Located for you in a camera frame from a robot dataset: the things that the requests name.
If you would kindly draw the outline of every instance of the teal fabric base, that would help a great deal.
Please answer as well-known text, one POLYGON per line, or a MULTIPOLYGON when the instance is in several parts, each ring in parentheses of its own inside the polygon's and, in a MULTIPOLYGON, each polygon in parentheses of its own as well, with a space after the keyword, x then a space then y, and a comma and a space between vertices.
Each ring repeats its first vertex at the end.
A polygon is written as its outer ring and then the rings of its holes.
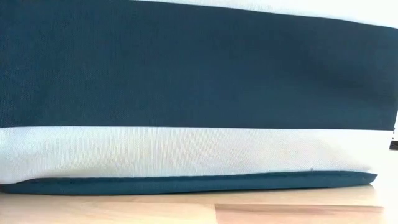
POLYGON ((219 190, 269 190, 347 187, 370 184, 376 174, 363 172, 282 172, 204 177, 49 178, 1 185, 14 194, 139 195, 219 190))

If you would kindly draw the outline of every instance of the wooden surface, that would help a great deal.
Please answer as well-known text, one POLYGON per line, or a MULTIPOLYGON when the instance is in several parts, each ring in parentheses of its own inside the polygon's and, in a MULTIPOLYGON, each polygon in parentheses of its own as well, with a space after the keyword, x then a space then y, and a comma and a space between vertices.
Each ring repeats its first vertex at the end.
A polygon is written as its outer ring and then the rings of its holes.
POLYGON ((373 186, 99 197, 0 194, 0 224, 398 224, 398 159, 386 161, 373 186))

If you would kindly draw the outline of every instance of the striped fabric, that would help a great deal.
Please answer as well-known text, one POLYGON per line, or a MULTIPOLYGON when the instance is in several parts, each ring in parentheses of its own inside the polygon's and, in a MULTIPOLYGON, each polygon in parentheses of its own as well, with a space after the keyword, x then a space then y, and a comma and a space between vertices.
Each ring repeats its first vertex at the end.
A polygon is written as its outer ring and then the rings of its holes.
POLYGON ((0 189, 368 184, 398 109, 394 1, 0 4, 0 189))

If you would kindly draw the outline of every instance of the dark teal stripe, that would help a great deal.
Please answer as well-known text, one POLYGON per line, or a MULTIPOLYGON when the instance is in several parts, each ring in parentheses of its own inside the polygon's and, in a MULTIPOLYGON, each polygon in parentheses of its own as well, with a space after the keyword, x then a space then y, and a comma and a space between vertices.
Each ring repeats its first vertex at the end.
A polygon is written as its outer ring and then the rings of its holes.
POLYGON ((217 190, 270 190, 347 187, 370 184, 376 174, 362 172, 284 172, 204 177, 53 178, 2 185, 15 194, 137 195, 207 192, 217 190))
POLYGON ((393 129, 397 29, 128 0, 0 5, 0 127, 393 129))

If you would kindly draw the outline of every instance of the white stripe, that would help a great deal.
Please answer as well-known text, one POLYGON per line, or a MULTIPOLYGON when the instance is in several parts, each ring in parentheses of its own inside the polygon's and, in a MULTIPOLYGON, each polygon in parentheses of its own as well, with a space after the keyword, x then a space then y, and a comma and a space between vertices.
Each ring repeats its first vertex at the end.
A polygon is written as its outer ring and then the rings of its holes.
POLYGON ((396 0, 136 0, 325 17, 398 28, 396 0))
POLYGON ((0 184, 40 177, 366 172, 391 131, 145 127, 0 129, 0 184))

